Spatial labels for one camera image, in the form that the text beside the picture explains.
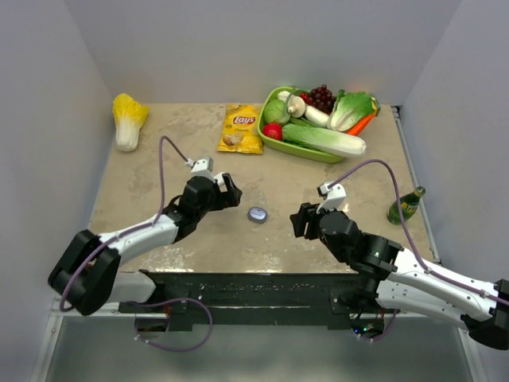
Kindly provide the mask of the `blue-grey earbud charging case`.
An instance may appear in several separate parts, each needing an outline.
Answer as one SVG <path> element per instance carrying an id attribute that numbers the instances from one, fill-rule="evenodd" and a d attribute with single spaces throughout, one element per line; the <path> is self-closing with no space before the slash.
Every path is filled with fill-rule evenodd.
<path id="1" fill-rule="evenodd" d="M 267 221 L 268 212 L 260 207 L 251 207 L 247 212 L 247 217 L 253 222 L 262 224 Z"/>

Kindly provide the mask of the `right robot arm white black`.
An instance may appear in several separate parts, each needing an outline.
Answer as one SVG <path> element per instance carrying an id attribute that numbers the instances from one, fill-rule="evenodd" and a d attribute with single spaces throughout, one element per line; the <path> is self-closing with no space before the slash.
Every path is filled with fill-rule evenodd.
<path id="1" fill-rule="evenodd" d="M 341 211 L 304 203 L 290 217 L 293 233 L 319 240 L 361 283 L 338 299 L 365 313 L 407 310 L 441 318 L 465 329 L 492 349 L 508 348 L 508 282 L 486 283 L 420 260 L 408 248 L 361 231 Z"/>

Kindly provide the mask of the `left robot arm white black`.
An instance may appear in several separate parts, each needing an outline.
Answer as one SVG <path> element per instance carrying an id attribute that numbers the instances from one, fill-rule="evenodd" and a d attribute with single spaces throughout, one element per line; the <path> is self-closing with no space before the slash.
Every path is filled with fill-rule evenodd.
<path id="1" fill-rule="evenodd" d="M 150 219 L 122 231 L 75 234 L 49 274 L 49 286 L 83 316 L 119 300 L 122 264 L 153 249 L 175 244 L 196 231 L 209 212 L 237 207 L 243 192 L 229 173 L 191 177 L 182 192 Z"/>

